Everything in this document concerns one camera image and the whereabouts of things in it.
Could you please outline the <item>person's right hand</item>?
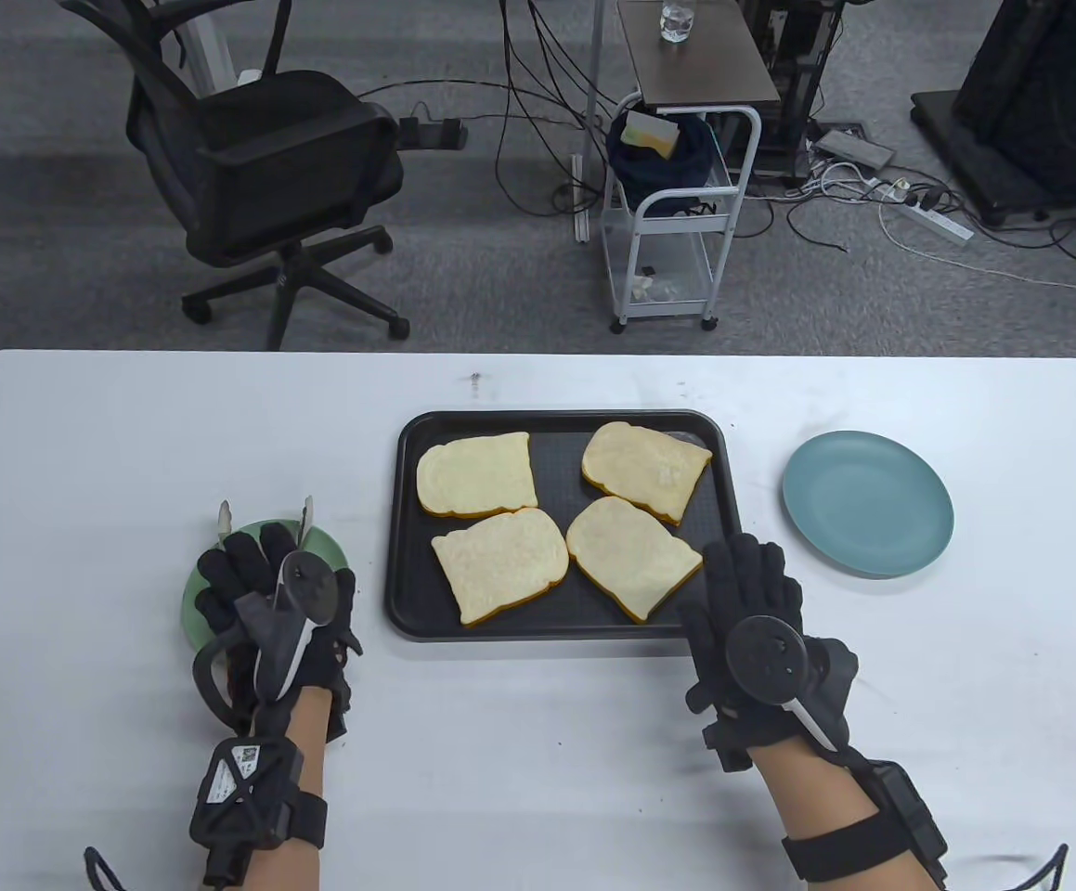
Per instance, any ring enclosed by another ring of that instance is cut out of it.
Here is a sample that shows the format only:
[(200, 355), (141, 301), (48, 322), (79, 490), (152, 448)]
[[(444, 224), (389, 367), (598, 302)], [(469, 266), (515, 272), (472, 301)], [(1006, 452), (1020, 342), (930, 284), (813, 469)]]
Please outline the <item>person's right hand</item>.
[(802, 589), (783, 549), (740, 534), (704, 547), (705, 599), (681, 607), (697, 680), (694, 715), (713, 710), (704, 740), (728, 772), (751, 751), (799, 738), (839, 767), (856, 763), (847, 701), (859, 657), (843, 640), (802, 630)]

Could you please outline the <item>person's left hand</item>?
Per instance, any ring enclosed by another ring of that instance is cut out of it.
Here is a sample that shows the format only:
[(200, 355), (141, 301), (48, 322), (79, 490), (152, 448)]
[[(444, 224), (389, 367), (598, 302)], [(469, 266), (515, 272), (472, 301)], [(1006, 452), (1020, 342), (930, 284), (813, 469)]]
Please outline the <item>person's left hand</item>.
[(300, 691), (332, 695), (327, 742), (346, 732), (351, 688), (345, 667), (363, 653), (352, 630), (356, 580), (297, 547), (283, 523), (258, 537), (233, 532), (197, 563), (207, 586), (195, 608), (212, 636), (195, 654), (200, 697), (228, 729), (286, 729)]

